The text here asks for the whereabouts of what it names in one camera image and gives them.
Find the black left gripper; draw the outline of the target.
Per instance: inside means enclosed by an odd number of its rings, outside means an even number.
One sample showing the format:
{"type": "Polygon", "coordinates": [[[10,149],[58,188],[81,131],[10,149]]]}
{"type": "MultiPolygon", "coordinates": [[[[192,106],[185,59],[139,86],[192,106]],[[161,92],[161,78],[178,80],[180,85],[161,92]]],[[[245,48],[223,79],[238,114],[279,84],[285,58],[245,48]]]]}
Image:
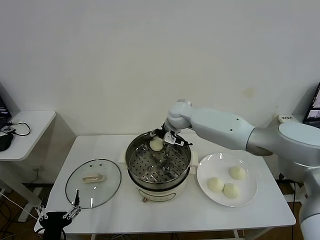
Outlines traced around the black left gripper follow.
{"type": "Polygon", "coordinates": [[[76,190],[76,195],[72,203],[72,209],[66,211],[46,212],[43,205],[36,206],[35,210],[38,214],[38,220],[43,230],[43,240],[66,240],[64,227],[70,224],[69,219],[74,219],[82,210],[80,206],[79,190],[76,190]]]}

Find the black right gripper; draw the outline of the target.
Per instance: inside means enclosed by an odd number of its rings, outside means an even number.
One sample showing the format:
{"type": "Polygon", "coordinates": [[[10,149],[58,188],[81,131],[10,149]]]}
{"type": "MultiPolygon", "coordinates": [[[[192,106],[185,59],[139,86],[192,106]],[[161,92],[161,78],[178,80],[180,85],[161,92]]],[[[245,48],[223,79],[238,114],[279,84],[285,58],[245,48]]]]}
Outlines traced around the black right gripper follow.
{"type": "Polygon", "coordinates": [[[166,133],[169,133],[171,136],[175,137],[175,140],[174,140],[175,145],[179,145],[182,147],[193,145],[192,142],[189,142],[189,141],[183,139],[181,136],[177,135],[178,129],[173,127],[168,121],[165,121],[163,123],[163,125],[161,126],[161,129],[156,128],[156,129],[152,130],[149,133],[149,135],[151,138],[155,138],[155,137],[164,138],[166,133]]]}

